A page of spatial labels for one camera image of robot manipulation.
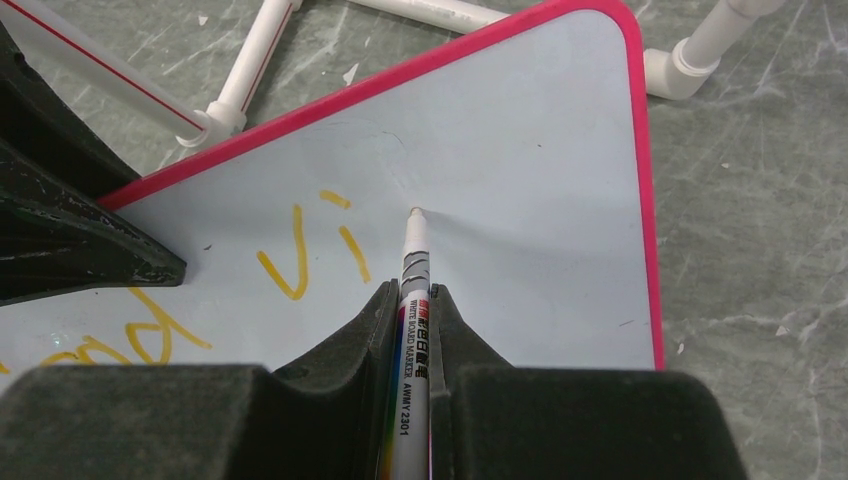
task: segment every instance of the white pvc pipe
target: white pvc pipe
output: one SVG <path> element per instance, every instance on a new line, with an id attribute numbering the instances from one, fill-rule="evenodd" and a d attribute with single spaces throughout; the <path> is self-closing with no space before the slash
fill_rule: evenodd
<path id="1" fill-rule="evenodd" d="M 648 93 L 671 100 L 692 96 L 718 68 L 721 56 L 754 24 L 786 0 L 719 0 L 689 38 L 671 52 L 645 50 Z"/>
<path id="2" fill-rule="evenodd" d="M 350 1 L 463 34 L 479 30 L 509 16 L 459 0 Z"/>
<path id="3" fill-rule="evenodd" d="M 36 0 L 0 0 L 0 21 L 19 42 L 31 44 L 92 85 L 182 138 L 205 136 L 210 120 L 191 110 Z"/>
<path id="4" fill-rule="evenodd" d="M 683 46 L 686 64 L 692 68 L 707 68 L 716 63 L 756 19 L 740 14 L 727 0 L 716 3 Z"/>
<path id="5" fill-rule="evenodd" d="M 225 140 L 244 129 L 247 121 L 245 111 L 256 93 L 259 80 L 291 18 L 291 13 L 300 8 L 301 2 L 302 0 L 265 0 L 262 3 L 221 94 L 206 109 L 206 114 L 218 124 L 216 131 L 210 138 L 200 142 L 180 143 L 197 148 Z"/>

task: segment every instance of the yellow writing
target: yellow writing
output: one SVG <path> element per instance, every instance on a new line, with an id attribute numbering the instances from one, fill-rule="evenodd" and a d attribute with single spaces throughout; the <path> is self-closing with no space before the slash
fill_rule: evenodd
<path id="1" fill-rule="evenodd" d="M 92 351 L 92 350 L 96 351 L 96 352 L 105 353 L 106 355 L 109 355 L 110 357 L 115 359 L 118 363 L 121 363 L 123 365 L 132 365 L 132 362 L 130 362 L 130 359 L 121 355 L 114 348 L 106 345 L 105 343 L 101 342 L 100 340 L 97 340 L 96 338 L 94 338 L 92 336 L 84 335 L 82 337 L 82 341 L 84 343 L 82 345 L 80 345 L 79 347 L 77 347 L 75 352 L 54 353 L 53 355 L 50 355 L 49 357 L 45 358 L 41 362 L 41 366 L 53 365 L 54 363 L 61 362 L 62 360 L 71 360 L 75 363 L 80 363 L 80 364 L 83 364 L 83 365 L 97 365 L 97 362 L 95 362 L 91 358 L 91 355 L 89 355 L 89 353 L 88 353 L 89 351 Z"/>
<path id="2" fill-rule="evenodd" d="M 330 190 L 321 190 L 318 193 L 318 196 L 321 197 L 321 200 L 326 200 L 345 210 L 350 208 L 350 200 L 344 198 L 336 192 L 331 192 Z"/>
<path id="3" fill-rule="evenodd" d="M 129 340 L 130 345 L 133 350 L 135 350 L 135 353 L 137 353 L 145 363 L 151 365 L 162 365 L 168 363 L 171 359 L 171 349 L 173 348 L 171 344 L 171 329 L 176 330 L 176 332 L 185 337 L 186 340 L 200 348 L 212 348 L 212 345 L 195 337 L 191 334 L 191 332 L 186 330 L 185 327 L 177 323 L 173 317 L 168 315 L 168 312 L 163 310 L 162 307 L 151 300 L 150 297 L 142 292 L 140 288 L 132 287 L 129 290 L 141 301 L 141 303 L 144 304 L 145 307 L 147 307 L 148 310 L 150 310 L 150 314 L 156 319 L 156 323 L 128 323 L 125 328 L 127 340 Z M 151 357 L 144 347 L 141 346 L 141 342 L 138 340 L 139 330 L 162 332 L 162 353 L 159 355 L 158 361 L 154 361 L 153 357 Z"/>
<path id="4" fill-rule="evenodd" d="M 353 254 L 353 258 L 356 259 L 356 264 L 359 265 L 359 276 L 362 277 L 363 283 L 370 282 L 371 274 L 368 273 L 368 264 L 365 261 L 365 255 L 362 254 L 362 250 L 359 248 L 359 245 L 356 243 L 356 240 L 353 238 L 350 230 L 348 230 L 345 226 L 341 226 L 339 227 L 339 235 L 342 236 L 347 244 L 348 250 L 350 250 L 350 253 Z"/>
<path id="5" fill-rule="evenodd" d="M 292 300 L 300 300 L 303 294 L 306 293 L 306 287 L 309 285 L 309 265 L 307 263 L 306 242 L 303 239 L 303 211 L 300 205 L 295 204 L 292 208 L 292 217 L 294 224 L 294 243 L 297 247 L 297 288 L 292 289 L 288 282 L 277 271 L 277 267 L 268 258 L 268 255 L 262 250 L 256 252 L 256 258 L 259 263 L 265 267 L 265 271 L 274 280 L 274 283 Z"/>
<path id="6" fill-rule="evenodd" d="M 138 298 L 145 307 L 147 307 L 150 314 L 156 319 L 156 323 L 128 323 L 125 327 L 125 333 L 127 335 L 127 340 L 130 342 L 130 346 L 132 346 L 135 353 L 137 353 L 145 363 L 150 365 L 168 363 L 171 359 L 171 351 L 173 350 L 171 339 L 172 329 L 200 348 L 212 348 L 212 345 L 197 338 L 191 332 L 186 330 L 185 327 L 177 323 L 177 321 L 174 320 L 168 312 L 157 305 L 156 302 L 148 297 L 141 289 L 132 287 L 128 290 L 136 298 Z M 147 350 L 145 350 L 141 345 L 141 342 L 138 339 L 138 331 L 140 330 L 162 332 L 162 353 L 159 355 L 159 360 L 153 360 Z M 77 347 L 73 352 L 57 352 L 45 358 L 41 361 L 41 366 L 53 365 L 64 360 L 81 365 L 97 365 L 97 362 L 91 358 L 91 354 L 89 352 L 105 353 L 122 365 L 132 365 L 129 358 L 90 335 L 83 335 L 82 341 L 83 344 Z"/>

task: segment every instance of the pvc elbow connector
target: pvc elbow connector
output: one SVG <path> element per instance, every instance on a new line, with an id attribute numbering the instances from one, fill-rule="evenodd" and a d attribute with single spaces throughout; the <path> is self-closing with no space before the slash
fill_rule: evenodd
<path id="1" fill-rule="evenodd" d="M 203 133 L 195 138 L 177 137 L 180 145 L 194 151 L 205 150 L 223 142 L 244 129 L 247 117 L 241 110 L 218 102 L 210 103 L 205 112 L 195 110 L 203 117 Z"/>
<path id="2" fill-rule="evenodd" d="M 669 100 L 689 98 L 718 68 L 720 59 L 706 68 L 689 66 L 682 56 L 687 40 L 689 38 L 678 42 L 671 53 L 654 48 L 645 50 L 645 84 L 649 95 Z"/>

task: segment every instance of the whiteboard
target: whiteboard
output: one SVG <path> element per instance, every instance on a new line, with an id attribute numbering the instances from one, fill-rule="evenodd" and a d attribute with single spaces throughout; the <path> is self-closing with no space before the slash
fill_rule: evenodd
<path id="1" fill-rule="evenodd" d="M 397 277 L 412 206 L 508 361 L 661 367 L 641 51 L 625 6 L 548 2 L 103 199 L 185 284 L 0 308 L 0 388 L 45 360 L 284 365 Z"/>

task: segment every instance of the red stripe on pipe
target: red stripe on pipe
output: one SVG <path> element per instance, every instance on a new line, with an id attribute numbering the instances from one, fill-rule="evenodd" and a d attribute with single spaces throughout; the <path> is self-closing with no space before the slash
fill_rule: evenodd
<path id="1" fill-rule="evenodd" d="M 10 6 L 10 7 L 14 8 L 15 10 L 17 10 L 17 11 L 18 11 L 18 13 L 20 13 L 21 15 L 23 15 L 23 16 L 25 16 L 25 17 L 29 18 L 30 20 L 32 20 L 34 23 L 36 23 L 38 26 L 40 26 L 40 27 L 41 27 L 41 28 L 43 28 L 44 30 L 47 30 L 48 32 L 50 32 L 53 36 L 55 36 L 55 37 L 56 37 L 56 38 L 58 38 L 59 40 L 61 40 L 61 41 L 65 42 L 65 43 L 67 43 L 68 45 L 70 45 L 70 46 L 71 46 L 71 48 L 73 48 L 74 50 L 76 50 L 76 51 L 78 51 L 78 52 L 82 53 L 83 55 L 85 55 L 86 57 L 88 57 L 89 59 L 91 59 L 94 63 L 96 63 L 96 64 L 100 65 L 100 66 L 101 66 L 101 67 L 103 67 L 103 68 L 105 68 L 106 70 L 108 70 L 108 71 L 109 71 L 109 72 L 111 72 L 113 75 L 115 75 L 116 77 L 120 78 L 121 80 L 123 80 L 123 81 L 125 81 L 125 82 L 129 83 L 129 84 L 130 84 L 130 85 L 132 85 L 132 86 L 133 86 L 136 90 L 138 90 L 139 92 L 143 93 L 145 96 L 147 96 L 148 98 L 150 98 L 150 99 L 151 99 L 151 100 L 153 100 L 154 102 L 158 103 L 159 105 L 162 105 L 163 107 L 165 107 L 166 109 L 168 109 L 168 110 L 169 110 L 171 113 L 173 113 L 174 115 L 176 115 L 176 116 L 178 116 L 178 117 L 182 118 L 183 120 L 185 120 L 186 122 L 188 122 L 189 124 L 191 124 L 194 128 L 196 128 L 196 129 L 200 130 L 201 132 L 203 132 L 204 128 L 203 128 L 202 126 L 198 125 L 197 123 L 195 123 L 194 121 L 192 121 L 190 118 L 186 117 L 185 115 L 181 114 L 180 112 L 178 112 L 178 111 L 174 110 L 174 108 L 173 108 L 173 107 L 171 107 L 170 105 L 168 105 L 167 103 L 165 103 L 163 100 L 160 100 L 159 98 L 156 98 L 156 96 L 154 96 L 152 93 L 148 92 L 147 90 L 145 90 L 145 89 L 141 88 L 141 86 L 139 86 L 137 83 L 133 82 L 132 80 L 130 80 L 129 78 L 127 78 L 126 76 L 124 76 L 121 72 L 118 72 L 118 71 L 117 71 L 117 70 L 115 70 L 114 68 L 110 67 L 109 65 L 107 65 L 106 63 L 104 63 L 102 60 L 100 60 L 99 58 L 95 57 L 93 54 L 89 53 L 89 52 L 88 52 L 87 50 L 85 50 L 84 48 L 82 48 L 82 47 L 80 47 L 79 45 L 75 44 L 75 43 L 74 43 L 74 42 L 72 42 L 70 39 L 68 39 L 67 37 L 65 37 L 65 36 L 64 36 L 64 35 L 62 35 L 61 33 L 57 32 L 56 30 L 54 30 L 53 28 L 51 28 L 51 27 L 50 27 L 49 25 L 47 25 L 46 23 L 42 22 L 41 20 L 39 20 L 38 18 L 36 18 L 35 16 L 33 16 L 32 14 L 30 14 L 30 13 L 29 13 L 29 12 L 27 12 L 26 10 L 22 9 L 21 7 L 19 7 L 19 6 L 15 5 L 14 3 L 12 3 L 12 0 L 2 0 L 2 1 L 3 1 L 3 3 L 5 3 L 6 5 L 8 5 L 8 6 Z"/>
<path id="2" fill-rule="evenodd" d="M 271 41 L 271 47 L 265 52 L 265 58 L 262 59 L 262 65 L 259 67 L 259 70 L 256 71 L 256 77 L 253 78 L 253 83 L 250 84 L 250 90 L 247 91 L 247 96 L 244 97 L 244 103 L 241 104 L 242 113 L 247 108 L 247 104 L 250 103 L 250 98 L 253 96 L 254 90 L 259 85 L 259 79 L 262 77 L 262 72 L 265 71 L 265 66 L 268 64 L 268 60 L 271 58 L 271 53 L 273 53 L 274 48 L 277 46 L 277 41 L 280 39 L 280 34 L 283 33 L 283 27 L 286 26 L 286 22 L 289 21 L 289 13 L 291 13 L 292 4 L 289 3 L 289 8 L 286 9 L 286 14 L 283 15 L 283 21 L 280 22 L 280 26 L 277 27 L 277 33 L 274 34 L 274 40 Z"/>

